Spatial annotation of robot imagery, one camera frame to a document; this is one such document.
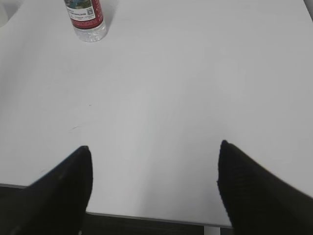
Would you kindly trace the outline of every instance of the red label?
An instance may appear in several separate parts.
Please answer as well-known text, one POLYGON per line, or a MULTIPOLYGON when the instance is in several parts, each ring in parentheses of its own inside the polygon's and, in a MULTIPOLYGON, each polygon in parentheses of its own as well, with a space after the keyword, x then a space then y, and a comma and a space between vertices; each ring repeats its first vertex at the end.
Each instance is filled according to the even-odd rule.
POLYGON ((103 21, 99 0, 65 0, 65 4, 72 24, 76 28, 95 28, 103 21))

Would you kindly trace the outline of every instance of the white table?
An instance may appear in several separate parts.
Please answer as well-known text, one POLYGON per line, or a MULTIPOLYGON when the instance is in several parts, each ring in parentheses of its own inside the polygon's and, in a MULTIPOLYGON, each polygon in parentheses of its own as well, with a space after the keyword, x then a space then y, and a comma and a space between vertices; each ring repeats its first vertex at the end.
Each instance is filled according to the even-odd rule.
POLYGON ((87 144, 88 211, 227 226, 227 139, 313 196, 312 53, 302 1, 120 0, 87 44, 61 0, 27 0, 0 29, 0 182, 87 144))

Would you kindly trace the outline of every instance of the table surface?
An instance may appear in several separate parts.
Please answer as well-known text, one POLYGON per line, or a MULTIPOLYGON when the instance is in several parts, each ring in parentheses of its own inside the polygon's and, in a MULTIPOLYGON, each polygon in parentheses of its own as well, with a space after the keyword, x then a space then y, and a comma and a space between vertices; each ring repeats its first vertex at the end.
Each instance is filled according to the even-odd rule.
POLYGON ((107 36, 27 0, 0 29, 0 182, 29 185, 80 145, 88 211, 230 225, 220 143, 313 196, 313 25, 295 0, 105 0, 107 36))

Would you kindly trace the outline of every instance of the plastic bottle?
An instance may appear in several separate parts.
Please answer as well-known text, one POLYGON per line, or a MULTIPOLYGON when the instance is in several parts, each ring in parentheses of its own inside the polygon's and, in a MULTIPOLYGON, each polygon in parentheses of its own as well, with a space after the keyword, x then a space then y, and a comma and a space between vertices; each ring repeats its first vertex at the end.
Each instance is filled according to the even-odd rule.
POLYGON ((99 0, 64 0, 78 38, 96 42, 107 32, 99 0))

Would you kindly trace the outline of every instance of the dark floor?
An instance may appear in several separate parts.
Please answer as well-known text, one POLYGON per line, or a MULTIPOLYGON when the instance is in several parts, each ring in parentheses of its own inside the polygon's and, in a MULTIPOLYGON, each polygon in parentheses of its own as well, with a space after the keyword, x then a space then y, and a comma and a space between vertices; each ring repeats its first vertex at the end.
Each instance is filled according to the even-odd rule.
MULTIPOLYGON (((19 190, 21 189, 0 187, 0 199, 19 190)), ((82 232, 83 235, 203 235, 203 226, 86 213, 82 232)), ((221 229, 221 235, 232 233, 230 229, 221 229)))

